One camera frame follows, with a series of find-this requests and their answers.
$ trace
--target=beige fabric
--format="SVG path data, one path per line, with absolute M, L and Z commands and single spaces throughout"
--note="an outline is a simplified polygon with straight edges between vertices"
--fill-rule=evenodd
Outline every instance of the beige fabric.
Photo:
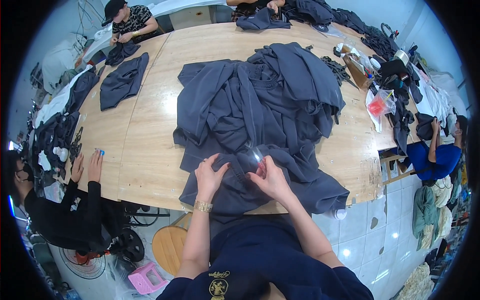
M 423 237 L 421 239 L 421 247 L 420 249 L 429 249 L 430 245 L 432 244 L 433 238 L 433 225 L 427 225 L 423 229 Z
M 452 229 L 453 216 L 448 207 L 443 206 L 440 208 L 440 216 L 438 218 L 438 239 L 443 239 L 448 236 Z
M 427 263 L 418 266 L 405 282 L 397 300 L 427 300 L 433 290 L 430 268 Z
M 432 192 L 435 196 L 435 206 L 443 207 L 450 200 L 450 195 L 452 194 L 453 184 L 450 180 L 450 175 L 447 177 L 437 180 L 434 186 L 432 186 Z

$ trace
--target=black face mask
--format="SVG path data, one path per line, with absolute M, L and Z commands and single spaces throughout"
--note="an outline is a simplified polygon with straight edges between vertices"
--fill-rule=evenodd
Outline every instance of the black face mask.
M 22 171 L 28 174 L 27 181 L 34 181 L 33 170 L 29 164 L 24 164 L 24 168 L 22 169 Z

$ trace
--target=gold bracelet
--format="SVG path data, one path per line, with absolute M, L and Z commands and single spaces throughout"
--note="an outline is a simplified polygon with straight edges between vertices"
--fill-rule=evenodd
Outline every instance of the gold bracelet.
M 212 207 L 213 207 L 213 204 L 203 202 L 203 201 L 198 201 L 198 200 L 195 200 L 195 203 L 193 204 L 193 208 L 196 208 L 199 211 L 207 212 L 207 213 L 212 211 Z

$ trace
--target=pink plastic stool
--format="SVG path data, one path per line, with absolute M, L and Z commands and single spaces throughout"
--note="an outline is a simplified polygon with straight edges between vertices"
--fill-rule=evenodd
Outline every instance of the pink plastic stool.
M 154 286 L 152 282 L 147 278 L 147 272 L 150 270 L 152 270 L 157 279 L 160 280 L 160 283 L 156 286 Z M 157 273 L 155 269 L 155 264 L 153 262 L 149 262 L 143 267 L 140 267 L 133 271 L 133 273 L 128 275 L 128 279 L 137 289 L 140 295 L 153 293 L 168 283 L 168 281 L 163 280 L 162 277 L 160 277 L 160 275 Z

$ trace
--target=fan grille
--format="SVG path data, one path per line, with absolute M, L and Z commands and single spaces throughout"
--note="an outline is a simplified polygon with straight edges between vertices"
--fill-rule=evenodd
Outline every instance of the fan grille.
M 63 262 L 75 275 L 83 279 L 99 278 L 105 271 L 105 256 L 93 258 L 85 264 L 79 264 L 75 257 L 75 250 L 59 248 Z

